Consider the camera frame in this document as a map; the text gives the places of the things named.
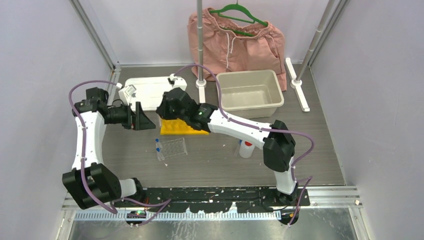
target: yellow tray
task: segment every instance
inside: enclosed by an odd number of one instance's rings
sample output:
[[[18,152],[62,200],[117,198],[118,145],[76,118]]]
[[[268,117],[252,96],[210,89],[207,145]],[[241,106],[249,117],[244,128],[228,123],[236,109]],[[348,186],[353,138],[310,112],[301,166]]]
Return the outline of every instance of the yellow tray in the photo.
[[[194,130],[187,125],[183,120],[163,120],[161,121],[160,135],[208,135],[207,131]]]

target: robotic arm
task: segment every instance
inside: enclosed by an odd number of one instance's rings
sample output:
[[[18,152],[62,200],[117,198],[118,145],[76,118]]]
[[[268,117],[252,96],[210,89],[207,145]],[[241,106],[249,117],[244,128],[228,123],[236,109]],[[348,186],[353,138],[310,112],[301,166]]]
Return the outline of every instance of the robotic arm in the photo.
[[[134,86],[129,85],[119,91],[122,98],[134,92]],[[87,194],[83,187],[81,171],[84,171],[91,192],[103,203],[129,197],[135,200],[144,199],[141,183],[136,178],[119,180],[105,165],[102,157],[102,141],[106,124],[122,124],[129,130],[146,130],[156,128],[155,124],[144,114],[140,102],[130,106],[123,99],[121,106],[108,106],[109,94],[100,88],[86,90],[86,99],[75,103],[86,125],[85,164],[81,169],[81,150],[83,130],[78,117],[77,151],[70,172],[62,176],[63,185],[81,209],[96,206],[97,203]],[[291,164],[295,154],[296,142],[291,134],[261,131],[261,128],[287,130],[287,126],[279,120],[273,124],[255,122],[241,117],[224,114],[235,121],[258,126],[254,129],[243,124],[227,120],[218,107],[208,104],[197,104],[181,88],[176,87],[163,94],[162,102],[156,113],[165,120],[181,119],[195,130],[210,133],[226,134],[245,140],[263,150],[264,164],[273,170],[276,178],[276,188],[280,192],[280,200],[285,204],[293,204],[297,199],[297,183],[292,178]]]

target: elastic waistband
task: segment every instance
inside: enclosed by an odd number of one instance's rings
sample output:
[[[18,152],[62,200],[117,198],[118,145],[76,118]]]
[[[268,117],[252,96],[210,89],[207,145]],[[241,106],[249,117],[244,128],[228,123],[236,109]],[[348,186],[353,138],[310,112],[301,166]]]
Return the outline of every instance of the elastic waistband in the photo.
[[[225,17],[221,17],[218,16],[217,13],[214,13],[213,15],[209,13],[209,11],[214,10],[213,8],[209,7],[206,9],[203,9],[203,18],[205,18],[206,20],[208,20],[208,23],[211,24],[211,26],[213,26],[213,28],[219,32],[222,32],[223,34],[228,33],[228,34],[232,34],[234,37],[238,38],[238,39],[258,39],[261,38],[265,35],[268,35],[270,33],[272,33],[275,30],[275,27],[273,25],[271,25],[270,22],[265,21],[265,23],[268,24],[268,26],[264,26],[258,22],[247,25],[247,26],[239,26],[237,24],[235,24],[234,22],[232,22],[229,18],[225,18]],[[239,36],[236,35],[233,31],[231,30],[225,30],[222,29],[221,27],[225,27],[225,28],[229,28],[232,30],[238,30],[241,32],[252,32],[252,31],[258,31],[256,33],[255,36]]]

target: wood grain surface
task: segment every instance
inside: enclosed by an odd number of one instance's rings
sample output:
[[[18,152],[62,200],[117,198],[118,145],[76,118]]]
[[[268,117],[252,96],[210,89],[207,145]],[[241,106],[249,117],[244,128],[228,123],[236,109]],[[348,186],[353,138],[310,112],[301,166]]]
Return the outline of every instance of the wood grain surface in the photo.
[[[169,76],[179,66],[124,67],[119,82],[129,78]],[[199,99],[195,86],[196,77],[189,69],[180,74],[187,81],[186,91],[195,100]],[[312,135],[315,149],[296,165],[296,176],[301,179],[313,175],[312,185],[343,185],[342,172],[333,149],[323,110],[318,99],[311,73],[307,70],[302,78],[303,91],[310,112],[302,112],[295,91],[288,87],[283,92],[284,105],[271,117],[253,119],[257,122],[273,123],[278,119],[288,129]],[[218,105],[217,88],[214,82],[206,86],[206,102]],[[156,129],[132,131],[121,125],[108,125],[103,139],[105,165],[120,179],[138,178],[144,187],[213,187],[213,186],[272,186],[275,185],[273,171],[263,163],[262,151],[255,149],[248,159],[235,156],[238,139],[210,133],[209,135],[160,135],[159,116],[154,112],[146,115],[156,124]],[[188,155],[159,161],[155,139],[161,141],[184,138]],[[295,157],[311,145],[304,137],[294,135]]]

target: beige plastic bin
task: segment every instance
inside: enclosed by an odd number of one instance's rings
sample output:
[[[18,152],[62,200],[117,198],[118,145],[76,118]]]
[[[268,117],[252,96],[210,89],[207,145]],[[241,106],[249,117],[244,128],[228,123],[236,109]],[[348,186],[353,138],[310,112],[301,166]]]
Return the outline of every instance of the beige plastic bin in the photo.
[[[216,78],[221,86],[222,108],[238,117],[270,117],[284,104],[273,70],[223,72]]]

